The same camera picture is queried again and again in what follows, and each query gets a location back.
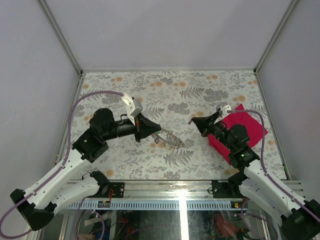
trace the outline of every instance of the gray wall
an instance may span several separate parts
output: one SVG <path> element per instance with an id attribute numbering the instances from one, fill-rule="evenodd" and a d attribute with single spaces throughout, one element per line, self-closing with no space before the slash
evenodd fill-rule
<path id="1" fill-rule="evenodd" d="M 320 201 L 320 1 L 302 0 L 260 71 L 289 170 Z"/>
<path id="2" fill-rule="evenodd" d="M 253 69 L 291 0 L 47 2 L 83 69 Z"/>
<path id="3" fill-rule="evenodd" d="M 54 157 L 77 74 L 36 0 L 0 1 L 0 215 Z M 26 230 L 14 211 L 2 226 Z"/>

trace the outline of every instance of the table surface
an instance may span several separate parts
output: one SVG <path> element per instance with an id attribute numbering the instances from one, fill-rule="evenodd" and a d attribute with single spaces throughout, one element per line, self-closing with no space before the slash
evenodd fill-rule
<path id="1" fill-rule="evenodd" d="M 92 166 L 74 176 L 79 179 L 87 171 L 101 171 L 112 180 L 222 180 L 237 172 L 201 137 L 192 117 L 209 116 L 216 105 L 227 102 L 232 108 L 262 113 L 265 128 L 264 159 L 278 178 L 286 179 L 283 163 L 273 136 L 265 106 L 252 71 L 147 71 L 87 72 L 81 96 L 94 91 L 113 90 L 127 93 L 142 102 L 143 115 L 172 134 L 159 135 L 165 143 L 155 144 L 150 136 L 135 142 L 134 136 L 108 141 L 109 149 Z M 99 94 L 79 103 L 74 113 L 71 141 L 89 127 L 89 120 L 100 108 L 110 108 L 119 120 L 126 110 L 121 98 Z M 252 115 L 258 122 L 259 117 Z M 184 147 L 172 148 L 176 136 Z M 253 148 L 260 155 L 261 141 Z"/>

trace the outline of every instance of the robotic arm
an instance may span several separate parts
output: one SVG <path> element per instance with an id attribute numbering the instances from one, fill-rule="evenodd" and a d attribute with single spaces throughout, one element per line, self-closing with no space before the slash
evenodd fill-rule
<path id="1" fill-rule="evenodd" d="M 320 217 L 320 204 L 314 199 L 305 200 L 271 172 L 264 171 L 263 162 L 248 146 L 250 138 L 246 128 L 235 124 L 228 129 L 222 122 L 231 112 L 229 105 L 221 104 L 214 114 L 193 117 L 189 122 L 195 123 L 202 137 L 212 134 L 227 147 L 231 165 L 239 170 L 228 179 L 224 189 L 216 190 L 227 191 L 232 196 L 242 195 L 254 201 L 276 220 L 289 240 L 313 238 L 320 233 L 320 223 L 315 219 Z"/>
<path id="2" fill-rule="evenodd" d="M 100 171 L 94 171 L 80 182 L 62 188 L 75 173 L 91 165 L 108 150 L 108 140 L 134 135 L 135 140 L 140 142 L 141 139 L 161 130 L 160 125 L 141 114 L 143 108 L 139 101 L 126 93 L 121 99 L 127 112 L 121 117 L 128 118 L 115 121 L 110 109 L 98 109 L 89 121 L 89 129 L 73 144 L 65 164 L 59 162 L 31 187 L 25 190 L 16 189 L 11 193 L 10 197 L 15 204 L 32 195 L 17 209 L 33 231 L 46 226 L 60 210 L 70 204 L 89 196 L 104 197 L 109 192 L 110 182 Z M 39 191 L 36 190 L 48 181 L 50 184 L 46 184 Z"/>

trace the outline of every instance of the floral tablecloth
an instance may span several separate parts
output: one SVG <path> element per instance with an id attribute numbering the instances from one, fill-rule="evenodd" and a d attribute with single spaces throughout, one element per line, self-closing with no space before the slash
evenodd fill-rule
<path id="1" fill-rule="evenodd" d="M 211 115 L 216 105 L 227 102 L 232 108 L 243 104 L 245 109 L 261 112 L 265 120 L 265 162 L 279 178 L 285 179 L 272 128 L 252 71 L 149 71 L 87 72 L 81 95 L 99 90 L 128 93 L 142 102 L 143 114 L 172 131 L 160 136 L 180 138 L 184 147 L 173 148 L 155 143 L 150 136 L 141 143 L 134 136 L 108 141 L 109 149 L 91 166 L 74 176 L 80 178 L 88 170 L 100 170 L 109 179 L 128 180 L 220 180 L 237 172 L 201 137 L 192 117 Z M 80 102 L 74 114 L 71 140 L 74 142 L 88 127 L 99 108 L 110 108 L 119 120 L 126 110 L 121 98 L 113 94 L 93 95 Z M 261 141 L 253 148 L 260 155 Z"/>

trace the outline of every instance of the red object beneath table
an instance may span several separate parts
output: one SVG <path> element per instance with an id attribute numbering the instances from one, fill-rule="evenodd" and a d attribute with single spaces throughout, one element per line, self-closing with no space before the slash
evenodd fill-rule
<path id="1" fill-rule="evenodd" d="M 244 110 L 244 106 L 240 104 L 235 110 Z M 222 120 L 228 129 L 230 129 L 235 124 L 240 124 L 245 126 L 247 133 L 250 137 L 250 141 L 248 145 L 250 148 L 254 147 L 263 137 L 262 134 L 262 126 L 261 124 L 255 120 L 252 116 L 247 112 L 237 112 L 231 113 L 227 117 Z M 209 144 L 214 147 L 218 153 L 220 153 L 224 159 L 230 164 L 228 155 L 230 151 L 226 148 L 221 142 L 219 142 L 214 136 L 209 135 Z"/>

